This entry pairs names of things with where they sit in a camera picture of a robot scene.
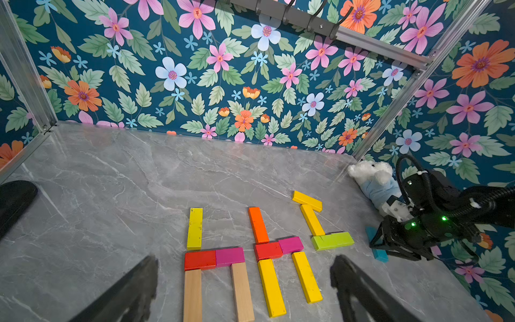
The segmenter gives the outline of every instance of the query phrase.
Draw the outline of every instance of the gray marble surface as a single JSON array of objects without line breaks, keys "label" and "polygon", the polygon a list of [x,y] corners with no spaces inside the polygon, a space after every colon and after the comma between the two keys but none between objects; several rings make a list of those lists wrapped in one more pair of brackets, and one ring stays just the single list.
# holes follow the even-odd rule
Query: gray marble surface
[{"label": "gray marble surface", "polygon": [[[488,321],[440,262],[375,260],[365,225],[381,220],[345,173],[350,156],[205,141],[61,123],[11,176],[39,187],[0,242],[0,320],[65,322],[149,253],[160,262],[150,321],[181,321],[190,207],[204,209],[203,249],[245,250],[256,321],[270,320],[253,252],[248,207],[262,210],[271,240],[299,236],[324,300],[308,305],[291,256],[274,260],[287,315],[274,321],[342,321],[330,286],[346,254],[422,321]],[[315,252],[299,190],[323,201],[326,232],[351,247]],[[202,273],[204,321],[234,321],[229,268]]]}]

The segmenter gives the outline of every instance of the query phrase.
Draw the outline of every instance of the green leaf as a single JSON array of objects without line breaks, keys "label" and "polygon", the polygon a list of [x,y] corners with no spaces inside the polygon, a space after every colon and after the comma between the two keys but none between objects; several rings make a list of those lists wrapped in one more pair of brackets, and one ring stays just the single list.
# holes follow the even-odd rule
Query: green leaf
[{"label": "green leaf", "polygon": [[124,119],[122,110],[115,103],[112,103],[107,98],[102,97],[102,104],[102,107],[104,108],[108,118],[117,123]]},{"label": "green leaf", "polygon": [[109,75],[111,75],[113,81],[116,83],[118,87],[121,87],[130,93],[129,77],[127,77],[127,73],[123,68],[121,68],[118,65],[115,65],[109,69]]},{"label": "green leaf", "polygon": [[138,116],[138,123],[143,127],[155,128],[164,125],[163,122],[158,120],[157,117],[150,114],[140,114]]},{"label": "green leaf", "polygon": [[210,87],[216,82],[218,82],[218,74],[214,69],[208,69],[200,77],[200,81],[197,83],[197,86]]},{"label": "green leaf", "polygon": [[506,127],[508,121],[511,121],[513,110],[507,106],[495,106],[488,112],[485,117],[485,127],[488,128],[487,135],[492,135],[500,128]]}]

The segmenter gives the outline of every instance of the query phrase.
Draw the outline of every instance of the red block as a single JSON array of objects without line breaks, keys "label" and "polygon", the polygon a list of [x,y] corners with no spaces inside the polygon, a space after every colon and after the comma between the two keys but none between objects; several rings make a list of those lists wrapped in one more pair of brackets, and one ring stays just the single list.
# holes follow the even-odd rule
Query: red block
[{"label": "red block", "polygon": [[216,253],[214,250],[187,252],[184,257],[184,270],[214,269]]},{"label": "red block", "polygon": [[254,246],[254,251],[256,253],[257,261],[260,261],[262,259],[279,258],[283,255],[283,251],[281,250],[281,245],[279,245],[278,242],[266,243],[266,244],[256,244]]}]

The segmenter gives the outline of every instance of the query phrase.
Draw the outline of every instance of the pink flower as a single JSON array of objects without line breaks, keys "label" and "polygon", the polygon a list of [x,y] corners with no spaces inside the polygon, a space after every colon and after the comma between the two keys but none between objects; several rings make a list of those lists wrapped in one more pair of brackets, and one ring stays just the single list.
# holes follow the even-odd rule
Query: pink flower
[{"label": "pink flower", "polygon": [[347,66],[344,70],[344,76],[347,76],[351,72],[351,69],[353,69],[353,68],[355,71],[359,71],[359,69],[361,68],[361,63],[358,60],[365,59],[365,57],[367,57],[367,55],[368,55],[368,52],[366,50],[361,51],[360,47],[356,47],[354,52],[352,52],[351,47],[347,47],[347,48],[345,48],[346,59],[342,60],[338,64],[338,67],[343,68],[343,67]]},{"label": "pink flower", "polygon": [[479,123],[479,120],[481,119],[481,117],[479,116],[479,114],[476,111],[486,112],[486,111],[490,110],[491,108],[493,108],[493,104],[490,102],[480,103],[480,101],[482,101],[483,99],[485,99],[485,91],[481,91],[479,93],[474,94],[474,96],[472,97],[472,99],[470,101],[469,101],[468,95],[460,94],[458,96],[457,102],[461,106],[454,105],[447,109],[447,113],[449,113],[449,114],[458,113],[458,115],[453,117],[452,124],[458,124],[458,123],[463,122],[463,120],[465,119],[465,116],[467,117],[467,120],[470,123],[474,123],[474,124]]},{"label": "pink flower", "polygon": [[213,63],[215,64],[213,69],[217,73],[220,71],[220,66],[222,66],[224,71],[228,71],[229,64],[227,64],[227,61],[234,58],[234,56],[232,54],[229,54],[229,53],[226,54],[225,50],[226,50],[226,45],[224,43],[220,44],[220,46],[218,47],[218,50],[216,50],[216,47],[213,45],[209,46],[209,51],[213,54],[213,56],[209,56],[206,59],[206,61],[208,62],[208,64],[213,64]]},{"label": "pink flower", "polygon": [[306,54],[307,59],[313,59],[313,62],[311,63],[311,70],[314,71],[315,68],[318,67],[318,64],[321,64],[322,67],[327,67],[329,65],[329,56],[334,55],[338,51],[338,47],[336,46],[329,46],[333,41],[329,39],[329,37],[326,37],[323,45],[322,45],[322,37],[321,36],[315,36],[315,48],[311,49]]},{"label": "pink flower", "polygon": [[299,76],[302,73],[302,69],[295,70],[295,63],[291,64],[290,69],[283,68],[281,69],[281,72],[283,72],[284,77],[281,78],[279,83],[284,84],[286,83],[286,88],[291,87],[291,82],[293,82],[295,85],[299,83]]},{"label": "pink flower", "polygon": [[462,133],[459,135],[458,140],[450,141],[450,145],[455,146],[452,149],[452,154],[459,154],[463,151],[463,156],[468,158],[472,155],[472,152],[481,151],[483,149],[479,144],[475,144],[481,138],[480,135],[473,135],[469,138],[466,133]]},{"label": "pink flower", "polygon": [[[456,264],[463,264],[462,261],[455,260]],[[474,265],[470,266],[461,266],[454,270],[457,274],[465,275],[465,280],[467,283],[472,283],[472,278],[474,278],[479,283],[483,283],[483,278],[480,276],[481,274],[484,274],[485,270],[481,267],[474,267]]]},{"label": "pink flower", "polygon": [[405,50],[411,52],[413,48],[415,48],[415,45],[417,45],[415,53],[420,55],[424,52],[424,49],[427,46],[426,36],[434,37],[443,29],[443,24],[441,22],[435,25],[433,24],[438,20],[438,18],[440,18],[444,9],[445,4],[438,6],[435,9],[435,11],[433,11],[429,19],[427,19],[427,16],[429,15],[429,9],[427,9],[426,7],[422,7],[422,9],[420,9],[420,12],[417,15],[416,20],[418,29],[410,28],[403,32],[401,35],[402,42],[407,42],[411,40],[409,44],[406,47],[404,47]]},{"label": "pink flower", "polygon": [[[135,4],[138,0],[124,0],[130,5]],[[163,6],[158,0],[139,0],[140,4],[138,4],[138,12],[140,13],[140,17],[143,20],[147,20],[148,16],[150,16],[150,11],[148,10],[148,6],[152,8],[152,11],[155,14],[164,15]]]},{"label": "pink flower", "polygon": [[272,142],[275,142],[276,139],[273,137],[273,133],[268,135],[265,134],[265,138],[261,140],[263,142],[263,145],[272,145]]},{"label": "pink flower", "polygon": [[349,83],[349,87],[345,88],[344,92],[347,93],[346,98],[349,98],[349,97],[351,97],[351,95],[356,97],[357,92],[362,91],[362,90],[363,90],[363,85],[361,85],[361,78],[360,78],[356,82],[354,82],[354,79],[351,80],[351,82]]},{"label": "pink flower", "polygon": [[398,25],[402,24],[402,30],[406,29],[406,27],[408,26],[408,23],[412,24],[417,19],[417,17],[415,15],[417,13],[419,13],[420,9],[422,9],[422,7],[420,7],[420,6],[417,7],[417,5],[418,5],[418,1],[415,0],[415,2],[413,2],[413,4],[411,5],[411,8],[405,7],[402,10],[402,14],[404,15],[404,17],[400,18],[399,22],[397,22]]},{"label": "pink flower", "polygon": [[107,38],[113,38],[113,36],[116,36],[116,42],[118,45],[123,46],[125,43],[124,37],[127,39],[132,39],[131,33],[123,29],[129,26],[129,19],[120,18],[120,21],[118,21],[118,16],[116,15],[116,12],[113,10],[113,8],[109,8],[108,13],[109,18],[104,15],[98,17],[104,24],[104,27],[106,27],[106,30],[104,30],[104,36]]},{"label": "pink flower", "polygon": [[193,23],[193,35],[197,39],[202,37],[202,25],[207,30],[215,30],[215,22],[213,18],[206,15],[213,11],[215,7],[215,0],[205,0],[200,4],[200,0],[193,0],[193,4],[190,0],[177,0],[179,7],[182,10],[188,11],[189,13],[183,13],[179,18],[179,26],[188,28]]},{"label": "pink flower", "polygon": [[216,126],[209,126],[209,124],[206,124],[205,125],[205,129],[200,129],[200,132],[204,133],[202,134],[202,138],[205,139],[205,138],[208,138],[208,140],[212,139],[213,137],[217,136],[218,134],[215,133],[216,131]]},{"label": "pink flower", "polygon": [[434,109],[436,106],[436,98],[444,98],[449,95],[449,92],[447,90],[440,90],[445,83],[447,83],[447,79],[441,79],[436,84],[433,85],[433,80],[428,79],[424,83],[424,88],[426,90],[418,90],[415,92],[415,97],[421,97],[417,101],[417,104],[415,107],[421,107],[427,102],[427,107],[430,109]]}]

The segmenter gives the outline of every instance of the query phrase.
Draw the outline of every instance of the pink block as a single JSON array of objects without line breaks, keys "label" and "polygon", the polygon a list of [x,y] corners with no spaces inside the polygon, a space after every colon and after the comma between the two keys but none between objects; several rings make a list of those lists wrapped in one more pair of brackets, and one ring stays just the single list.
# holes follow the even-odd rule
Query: pink block
[{"label": "pink block", "polygon": [[300,241],[298,237],[281,239],[279,240],[279,245],[281,245],[283,254],[289,254],[304,249],[304,245],[302,245],[302,241]]},{"label": "pink block", "polygon": [[244,263],[245,254],[242,247],[215,250],[216,267],[231,266],[234,263]]}]

